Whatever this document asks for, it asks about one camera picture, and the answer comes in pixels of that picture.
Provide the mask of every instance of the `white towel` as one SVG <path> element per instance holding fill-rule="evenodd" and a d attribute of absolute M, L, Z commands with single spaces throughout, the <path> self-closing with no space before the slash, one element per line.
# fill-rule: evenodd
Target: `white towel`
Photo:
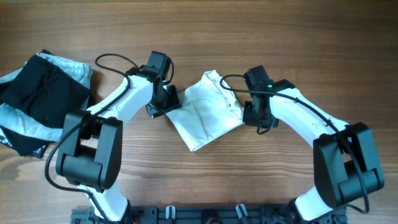
<path fill-rule="evenodd" d="M 220 80 L 216 70 L 205 72 L 198 83 L 180 93 L 182 107 L 167 113 L 192 152 L 243 123 L 243 107 L 232 91 L 220 86 Z"/>

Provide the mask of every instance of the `pile of clothes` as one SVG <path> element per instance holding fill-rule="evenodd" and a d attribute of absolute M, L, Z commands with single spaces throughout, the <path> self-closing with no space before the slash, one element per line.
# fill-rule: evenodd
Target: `pile of clothes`
<path fill-rule="evenodd" d="M 60 139 L 67 113 L 89 106 L 92 74 L 89 64 L 43 50 L 0 77 L 0 143 L 41 158 Z"/>

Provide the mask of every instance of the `wooden surface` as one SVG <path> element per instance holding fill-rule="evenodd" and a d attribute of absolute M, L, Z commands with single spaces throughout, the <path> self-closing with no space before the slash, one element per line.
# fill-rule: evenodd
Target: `wooden surface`
<path fill-rule="evenodd" d="M 369 215 L 349 210 L 349 222 L 396 223 L 397 9 L 392 1 L 0 4 L 0 75 L 47 49 L 92 64 L 93 91 L 104 98 L 122 79 L 94 65 L 103 53 L 140 65 L 151 50 L 165 52 L 181 91 L 208 70 L 227 75 L 263 65 L 333 116 L 371 127 L 386 186 L 369 196 Z M 240 79 L 229 84 L 245 88 Z M 0 223 L 68 223 L 71 209 L 89 205 L 82 194 L 51 187 L 44 163 L 0 146 Z M 54 164 L 51 176 L 67 185 Z M 284 203 L 313 186 L 312 150 L 281 123 L 263 136 L 242 125 L 190 152 L 167 118 L 141 109 L 124 130 L 118 180 L 133 205 Z"/>

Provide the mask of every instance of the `wood grain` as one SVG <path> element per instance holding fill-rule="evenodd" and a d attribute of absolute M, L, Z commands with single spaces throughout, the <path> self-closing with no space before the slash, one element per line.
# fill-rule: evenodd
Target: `wood grain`
<path fill-rule="evenodd" d="M 151 50 L 165 52 L 179 90 L 208 70 L 226 75 L 263 65 L 333 116 L 371 127 L 386 186 L 370 195 L 369 215 L 349 210 L 349 222 L 395 223 L 397 9 L 393 1 L 0 4 L 0 75 L 47 49 L 92 64 L 92 84 L 104 98 L 122 79 L 94 65 L 103 53 L 143 64 Z M 117 58 L 103 63 L 131 66 Z M 242 80 L 229 84 L 245 88 Z M 72 208 L 89 205 L 84 195 L 51 187 L 44 163 L 0 146 L 1 223 L 68 223 Z M 67 184 L 54 168 L 51 176 Z M 193 153 L 167 118 L 140 110 L 124 130 L 118 179 L 133 205 L 288 202 L 313 186 L 312 150 L 282 123 L 263 136 L 240 126 Z"/>

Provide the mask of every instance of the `light blue fabric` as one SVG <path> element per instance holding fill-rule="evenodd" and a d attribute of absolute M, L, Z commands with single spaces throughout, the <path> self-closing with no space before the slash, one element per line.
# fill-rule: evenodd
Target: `light blue fabric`
<path fill-rule="evenodd" d="M 52 64 L 61 68 L 67 75 L 78 81 L 83 86 L 90 88 L 90 79 L 93 74 L 91 65 L 81 62 L 75 62 L 58 56 L 47 55 L 43 53 L 37 54 L 39 57 L 46 59 Z M 0 77 L 0 83 L 13 81 L 21 72 L 22 68 Z M 82 110 L 87 109 L 88 98 L 80 106 Z M 0 105 L 0 126 L 15 131 L 19 134 L 43 139 L 48 141 L 58 141 L 62 134 L 62 128 L 48 128 L 37 122 L 35 119 L 27 116 L 21 110 L 17 110 L 5 103 Z"/>

